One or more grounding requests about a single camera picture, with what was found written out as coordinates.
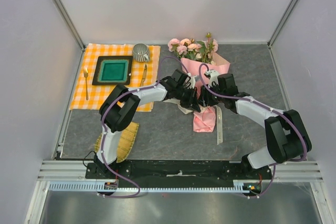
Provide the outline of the cream ribbon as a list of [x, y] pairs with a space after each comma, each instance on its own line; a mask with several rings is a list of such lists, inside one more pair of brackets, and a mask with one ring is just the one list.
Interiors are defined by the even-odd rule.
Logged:
[[183, 108], [177, 99], [164, 101], [173, 104], [178, 112], [169, 122], [173, 122], [176, 127], [182, 129], [183, 133], [216, 133], [216, 144], [220, 145], [224, 141], [223, 137], [223, 112], [218, 106], [200, 106], [201, 111], [196, 112], [190, 108]]

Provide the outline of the peach rose stem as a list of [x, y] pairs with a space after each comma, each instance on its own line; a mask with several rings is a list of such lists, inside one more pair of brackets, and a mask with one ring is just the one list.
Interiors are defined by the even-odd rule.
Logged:
[[195, 60], [202, 63], [211, 63], [213, 59], [213, 52], [206, 47], [195, 49]]

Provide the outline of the cream rose stem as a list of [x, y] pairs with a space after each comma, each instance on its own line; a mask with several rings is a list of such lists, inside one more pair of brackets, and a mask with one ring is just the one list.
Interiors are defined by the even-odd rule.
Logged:
[[183, 39], [176, 48], [177, 54], [180, 58], [187, 58], [190, 60], [200, 60], [201, 54], [199, 52], [202, 46], [197, 44], [195, 40]]

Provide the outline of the pink rose stem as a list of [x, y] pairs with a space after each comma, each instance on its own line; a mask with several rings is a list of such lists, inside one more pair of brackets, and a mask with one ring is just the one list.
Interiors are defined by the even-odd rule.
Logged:
[[206, 38], [205, 41], [200, 42], [201, 47], [208, 48], [214, 54], [218, 50], [218, 42], [213, 38], [213, 36], [210, 32], [208, 32], [205, 35], [205, 38]]
[[170, 52], [173, 52], [174, 48], [178, 47], [179, 45], [180, 45], [180, 41], [176, 38], [171, 39], [167, 44]]

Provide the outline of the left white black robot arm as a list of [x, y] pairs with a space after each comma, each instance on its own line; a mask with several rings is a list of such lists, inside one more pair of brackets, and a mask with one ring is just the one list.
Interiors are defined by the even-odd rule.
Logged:
[[199, 76], [175, 70], [171, 76], [148, 86], [127, 88], [117, 84], [99, 109], [102, 137], [93, 160], [97, 166], [97, 173], [103, 178], [111, 178], [114, 175], [114, 163], [117, 160], [122, 131], [130, 125], [139, 106], [177, 99], [181, 107], [201, 112], [197, 101], [198, 80]]

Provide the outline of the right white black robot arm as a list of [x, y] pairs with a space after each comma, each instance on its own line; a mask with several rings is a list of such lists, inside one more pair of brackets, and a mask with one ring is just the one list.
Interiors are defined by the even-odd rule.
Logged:
[[208, 83], [201, 87], [201, 105], [222, 103], [226, 109], [251, 119], [265, 130], [266, 146], [241, 159], [240, 172], [245, 178], [254, 178], [260, 168], [269, 165], [306, 159], [312, 144], [298, 111], [274, 109], [246, 92], [239, 92], [232, 74], [209, 70], [204, 76]]

